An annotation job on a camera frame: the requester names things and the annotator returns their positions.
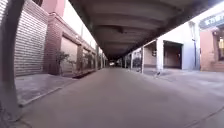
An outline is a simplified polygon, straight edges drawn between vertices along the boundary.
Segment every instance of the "sign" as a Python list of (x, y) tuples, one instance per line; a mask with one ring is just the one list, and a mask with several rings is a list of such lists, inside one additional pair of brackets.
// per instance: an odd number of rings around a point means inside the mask
[(207, 29), (224, 24), (224, 12), (209, 16), (199, 23), (201, 29)]

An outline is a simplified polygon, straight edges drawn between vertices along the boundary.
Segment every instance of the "glass window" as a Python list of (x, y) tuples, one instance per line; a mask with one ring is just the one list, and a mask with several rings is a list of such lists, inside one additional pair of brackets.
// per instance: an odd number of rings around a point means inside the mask
[(218, 53), (219, 53), (219, 60), (224, 60), (224, 31), (220, 29), (219, 32), (216, 32), (215, 37), (217, 39), (217, 46), (218, 46)]

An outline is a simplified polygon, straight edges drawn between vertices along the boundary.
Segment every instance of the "building facade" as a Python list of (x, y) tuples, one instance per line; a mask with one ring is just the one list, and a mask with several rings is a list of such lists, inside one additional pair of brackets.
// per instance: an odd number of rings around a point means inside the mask
[(224, 72), (224, 12), (201, 20), (201, 70)]
[[(66, 76), (94, 69), (95, 49), (63, 20), (65, 2), (26, 0), (16, 36), (16, 76), (58, 75), (60, 69)], [(0, 1), (0, 22), (6, 5), (7, 0)], [(59, 63), (57, 56), (61, 52), (69, 57)]]
[(144, 68), (200, 69), (198, 27), (191, 21), (160, 36), (144, 47)]

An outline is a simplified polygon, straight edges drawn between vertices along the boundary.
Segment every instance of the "pillar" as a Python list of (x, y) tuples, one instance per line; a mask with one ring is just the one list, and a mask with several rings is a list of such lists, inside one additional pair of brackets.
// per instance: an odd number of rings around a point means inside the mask
[(163, 70), (163, 65), (164, 65), (164, 42), (162, 39), (158, 39), (156, 42), (156, 59), (157, 59), (157, 64), (156, 64), (156, 69), (157, 72), (161, 72)]
[(121, 58), (120, 61), (121, 61), (121, 68), (124, 68), (124, 58)]
[(79, 72), (83, 71), (83, 46), (82, 45), (78, 46), (76, 68)]
[(8, 0), (0, 25), (0, 114), (4, 111), (10, 121), (15, 121), (20, 116), (14, 80), (14, 49), (24, 2), (25, 0)]
[(99, 59), (99, 46), (96, 45), (96, 54), (95, 54), (95, 70), (98, 70), (98, 59)]
[(144, 73), (144, 46), (141, 48), (141, 57), (142, 57), (142, 64), (141, 64), (141, 73)]
[(60, 74), (58, 56), (61, 52), (61, 39), (63, 31), (60, 26), (57, 25), (59, 21), (56, 19), (56, 16), (57, 15), (55, 13), (52, 13), (48, 17), (48, 26), (44, 47), (43, 70), (45, 73), (51, 75)]
[(94, 67), (94, 53), (93, 52), (91, 52), (91, 69), (94, 69), (95, 67)]
[(102, 69), (102, 68), (103, 68), (103, 53), (101, 54), (101, 58), (100, 58), (100, 59), (101, 59), (101, 61), (100, 61), (100, 63), (101, 63), (100, 66), (101, 66), (101, 69)]
[(104, 54), (103, 54), (103, 67), (104, 67), (104, 68), (106, 67), (106, 57), (105, 57)]
[(132, 70), (132, 68), (133, 68), (133, 52), (131, 52), (131, 70)]
[(88, 69), (92, 69), (92, 53), (91, 53), (91, 51), (88, 51), (88, 66), (87, 66), (87, 68)]
[(126, 68), (127, 67), (127, 58), (126, 58), (126, 56), (124, 57), (124, 68)]

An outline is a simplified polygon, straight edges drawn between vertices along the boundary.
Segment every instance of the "overhang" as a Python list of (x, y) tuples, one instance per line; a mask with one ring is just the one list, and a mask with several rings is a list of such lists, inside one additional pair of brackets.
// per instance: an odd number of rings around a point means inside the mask
[(221, 0), (70, 0), (108, 59), (118, 59)]

